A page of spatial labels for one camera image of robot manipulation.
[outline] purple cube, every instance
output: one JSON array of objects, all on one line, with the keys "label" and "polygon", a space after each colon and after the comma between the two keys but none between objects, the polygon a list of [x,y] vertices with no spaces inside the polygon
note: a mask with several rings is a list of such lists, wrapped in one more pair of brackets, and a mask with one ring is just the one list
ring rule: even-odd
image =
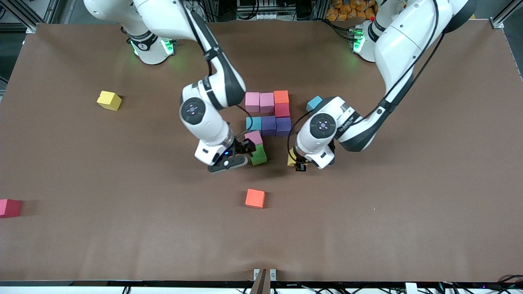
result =
[{"label": "purple cube", "polygon": [[276,136],[287,137],[291,131],[292,123],[290,117],[276,118]]},{"label": "purple cube", "polygon": [[260,93],[260,112],[263,114],[274,113],[274,93]]},{"label": "purple cube", "polygon": [[260,93],[245,93],[245,110],[248,112],[260,112]]},{"label": "purple cube", "polygon": [[276,135],[276,117],[262,116],[261,117],[261,134],[264,136]]}]

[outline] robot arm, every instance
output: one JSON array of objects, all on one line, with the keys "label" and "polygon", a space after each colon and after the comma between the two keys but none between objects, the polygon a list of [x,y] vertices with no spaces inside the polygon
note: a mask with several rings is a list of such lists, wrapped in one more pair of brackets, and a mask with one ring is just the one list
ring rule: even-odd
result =
[{"label": "robot arm", "polygon": [[[145,63],[157,64],[168,57],[161,38],[198,42],[209,65],[209,75],[184,87],[179,112],[183,124],[199,139],[195,157],[209,165],[211,172],[247,164],[242,154],[252,153],[254,145],[250,141],[236,141],[218,113],[242,102],[245,83],[200,16],[188,11],[183,0],[84,0],[84,3],[95,17],[121,24]],[[216,69],[214,74],[211,64]]]},{"label": "robot arm", "polygon": [[[313,122],[318,114],[331,115],[334,118],[336,134],[333,138],[337,139],[345,150],[359,152],[372,142],[377,130],[409,90],[413,81],[413,66],[420,54],[447,27],[452,17],[461,12],[467,0],[436,2],[438,7],[434,6],[432,0],[409,1],[405,10],[390,23],[376,42],[374,57],[385,81],[386,91],[376,108],[366,117],[362,117],[346,106],[339,97],[323,100],[298,133],[294,147],[298,162],[307,159],[318,168],[324,168],[330,163],[327,162],[328,159],[334,158],[334,154],[325,151],[327,144],[324,140],[309,135],[317,128],[309,122]],[[323,150],[327,160],[318,160],[316,153],[304,148],[306,145],[314,145],[315,150]],[[303,165],[297,165],[297,170],[300,169],[304,169]]]},{"label": "robot arm", "polygon": [[211,75],[209,64],[209,75],[187,85],[181,94],[180,119],[199,139],[195,157],[209,165],[213,173],[247,164],[242,154],[253,152],[254,146],[250,141],[236,141],[218,113],[242,102],[245,83],[207,24],[199,15],[188,11],[180,0],[135,0],[134,5],[151,32],[165,38],[198,42],[205,60],[216,69]]}]

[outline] green cube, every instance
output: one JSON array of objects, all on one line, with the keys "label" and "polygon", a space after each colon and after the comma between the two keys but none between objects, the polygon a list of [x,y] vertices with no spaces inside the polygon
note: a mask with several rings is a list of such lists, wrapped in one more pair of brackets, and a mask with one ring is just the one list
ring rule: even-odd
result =
[{"label": "green cube", "polygon": [[267,155],[265,154],[263,144],[256,145],[256,151],[254,151],[253,156],[251,156],[251,163],[253,165],[258,165],[266,162]]}]

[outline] orange cube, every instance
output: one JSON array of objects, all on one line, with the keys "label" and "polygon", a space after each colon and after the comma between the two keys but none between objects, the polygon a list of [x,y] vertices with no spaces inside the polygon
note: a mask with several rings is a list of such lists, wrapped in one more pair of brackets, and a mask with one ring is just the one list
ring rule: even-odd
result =
[{"label": "orange cube", "polygon": [[246,206],[262,209],[264,200],[265,192],[247,189],[247,199],[245,199]]},{"label": "orange cube", "polygon": [[274,91],[274,104],[289,103],[289,91]]}]

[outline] white casing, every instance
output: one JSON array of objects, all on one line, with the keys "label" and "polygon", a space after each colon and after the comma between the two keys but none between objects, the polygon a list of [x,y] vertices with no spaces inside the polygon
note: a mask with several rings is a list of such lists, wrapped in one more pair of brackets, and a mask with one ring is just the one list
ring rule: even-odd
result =
[{"label": "white casing", "polygon": [[332,141],[336,132],[328,138],[317,139],[311,134],[311,121],[316,115],[329,114],[336,122],[336,125],[333,127],[338,129],[353,113],[354,109],[347,106],[343,99],[340,97],[332,98],[332,100],[318,109],[317,112],[303,124],[296,137],[295,147],[297,152],[309,161],[314,161],[318,168],[322,169],[326,167],[334,159],[334,153],[328,147],[328,144]]},{"label": "white casing", "polygon": [[372,26],[372,31],[376,36],[381,36],[383,31],[380,30],[377,26],[382,28],[387,28],[390,23],[403,11],[403,1],[401,0],[378,0],[378,13],[374,21],[366,20],[361,25],[357,25],[356,28],[363,30],[363,35],[365,37],[364,43],[361,45],[361,48],[358,51],[354,51],[359,54],[363,59],[374,62],[374,46],[375,42],[368,36],[369,26]]},{"label": "white casing", "polygon": [[[116,21],[132,36],[140,36],[149,31],[142,21],[132,0],[84,0],[85,8],[94,17],[105,21]],[[170,54],[158,38],[147,51],[136,49],[138,57],[146,64],[159,64]]]},{"label": "white casing", "polygon": [[[189,22],[194,24],[195,20],[191,14],[188,14],[189,19],[187,19],[183,10],[186,8],[183,6],[181,1],[175,1],[175,4],[173,4],[173,1],[169,0],[135,0],[134,5],[137,7],[140,15],[142,15],[145,25],[154,34],[174,40],[188,39],[196,41],[196,37],[192,33],[191,27],[189,26]],[[200,37],[205,51],[211,50],[212,47],[209,44],[209,41],[203,37],[203,32],[201,31],[200,27],[195,25],[195,30]],[[214,38],[214,35],[212,35],[212,37],[214,41],[218,43],[216,38]],[[222,53],[222,55],[225,57],[227,63],[232,68],[236,79],[239,81],[242,89],[245,91],[245,82],[243,81],[242,77],[232,66],[225,53]],[[230,105],[227,104],[227,97],[225,95],[225,77],[223,76],[223,66],[218,61],[218,58],[213,58],[211,63],[216,69],[216,73],[209,77],[209,82],[212,85],[212,89],[220,105],[223,108],[229,107]],[[200,84],[199,86],[201,86],[200,92],[202,94],[202,99],[208,99],[206,91],[203,88],[203,84]]]},{"label": "white casing", "polygon": [[[452,16],[467,2],[466,0],[436,0],[439,20],[432,44],[447,26]],[[385,100],[393,102],[412,76],[413,68],[394,86],[411,66],[429,41],[435,24],[435,8],[432,0],[409,1],[405,10],[387,27],[374,49],[376,66],[385,82]],[[372,127],[382,115],[383,107],[377,107],[366,119],[352,125],[338,140],[345,142]]]},{"label": "white casing", "polygon": [[201,123],[191,125],[186,122],[181,117],[181,109],[180,119],[189,132],[200,139],[195,151],[195,157],[207,165],[213,165],[218,159],[216,154],[223,154],[223,152],[231,146],[234,135],[216,108],[211,103],[203,99],[202,101],[205,104],[206,110]]}]

